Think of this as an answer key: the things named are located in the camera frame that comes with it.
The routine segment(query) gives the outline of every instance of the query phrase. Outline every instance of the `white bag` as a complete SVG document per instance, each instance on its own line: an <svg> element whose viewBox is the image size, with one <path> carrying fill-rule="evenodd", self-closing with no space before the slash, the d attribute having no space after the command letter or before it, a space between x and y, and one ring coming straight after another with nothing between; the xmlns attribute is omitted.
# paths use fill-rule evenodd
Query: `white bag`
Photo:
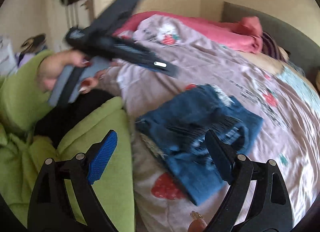
<svg viewBox="0 0 320 232"><path fill-rule="evenodd" d="M0 35L0 75L11 75L18 70L11 40Z"/></svg>

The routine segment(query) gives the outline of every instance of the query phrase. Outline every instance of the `blue gripper pad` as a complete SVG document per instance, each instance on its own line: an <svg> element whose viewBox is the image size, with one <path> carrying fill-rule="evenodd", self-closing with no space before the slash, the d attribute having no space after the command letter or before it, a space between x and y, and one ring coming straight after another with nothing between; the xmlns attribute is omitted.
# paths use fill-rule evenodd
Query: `blue gripper pad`
<svg viewBox="0 0 320 232"><path fill-rule="evenodd" d="M96 157L89 164L89 173L87 180L92 185L99 180L104 172L114 150L116 149L118 136L115 131L111 132L103 146L100 148Z"/></svg>

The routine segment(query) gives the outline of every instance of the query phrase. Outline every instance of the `pink duvet cover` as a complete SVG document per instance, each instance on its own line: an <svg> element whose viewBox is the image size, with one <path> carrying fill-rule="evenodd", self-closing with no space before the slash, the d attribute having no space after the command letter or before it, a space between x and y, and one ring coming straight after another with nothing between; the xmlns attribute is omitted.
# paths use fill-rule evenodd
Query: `pink duvet cover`
<svg viewBox="0 0 320 232"><path fill-rule="evenodd" d="M198 31L210 40L233 50L248 53L258 53L262 50L262 27L257 17L246 17L238 23L219 23L202 18L188 18L166 12L148 11L133 15L115 32L115 35L127 30L136 31L141 21L155 14L179 19L184 25Z"/></svg>

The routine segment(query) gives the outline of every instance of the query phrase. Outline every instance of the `human hand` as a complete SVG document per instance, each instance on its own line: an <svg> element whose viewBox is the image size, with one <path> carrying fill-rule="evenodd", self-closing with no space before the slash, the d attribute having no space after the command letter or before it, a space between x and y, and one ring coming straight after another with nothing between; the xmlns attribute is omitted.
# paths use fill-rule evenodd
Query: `human hand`
<svg viewBox="0 0 320 232"><path fill-rule="evenodd" d="M45 58L38 68L37 83L39 88L45 91L53 90L53 87L63 71L63 68L68 65L74 65L76 67L88 67L91 65L86 60L86 55L77 50L63 51L60 53L53 54ZM81 82L80 93L88 93L91 89L96 87L99 83L99 79L103 78L105 74L104 70L101 70L95 74L95 76L86 78Z"/></svg>

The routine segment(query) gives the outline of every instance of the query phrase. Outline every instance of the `strawberry print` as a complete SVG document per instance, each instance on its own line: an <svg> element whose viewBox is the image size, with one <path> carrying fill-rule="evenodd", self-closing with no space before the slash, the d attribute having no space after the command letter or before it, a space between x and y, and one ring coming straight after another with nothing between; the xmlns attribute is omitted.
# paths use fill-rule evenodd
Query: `strawberry print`
<svg viewBox="0 0 320 232"><path fill-rule="evenodd" d="M121 36L121 38L122 38L122 39L131 39L131 37L128 36L128 35L123 35L123 36Z"/></svg>
<svg viewBox="0 0 320 232"><path fill-rule="evenodd" d="M168 173L159 176L151 189L151 193L153 196L160 199L175 200L186 198L182 191L177 188L172 177Z"/></svg>
<svg viewBox="0 0 320 232"><path fill-rule="evenodd" d="M267 94L263 94L263 97L265 98L265 100L269 104L269 106L271 106L271 107L278 106L278 101L270 92L268 92Z"/></svg>
<svg viewBox="0 0 320 232"><path fill-rule="evenodd" d="M187 87L186 87L186 90L191 90L191 89L193 89L193 88L195 88L195 87L197 87L198 85L196 85L196 84L189 84Z"/></svg>
<svg viewBox="0 0 320 232"><path fill-rule="evenodd" d="M271 77L270 77L269 75L267 75L267 74L265 74L264 77L265 77L267 80L270 80L270 79L271 79Z"/></svg>
<svg viewBox="0 0 320 232"><path fill-rule="evenodd" d="M165 45L174 45L176 40L172 37L172 35L164 35L162 39L162 43Z"/></svg>

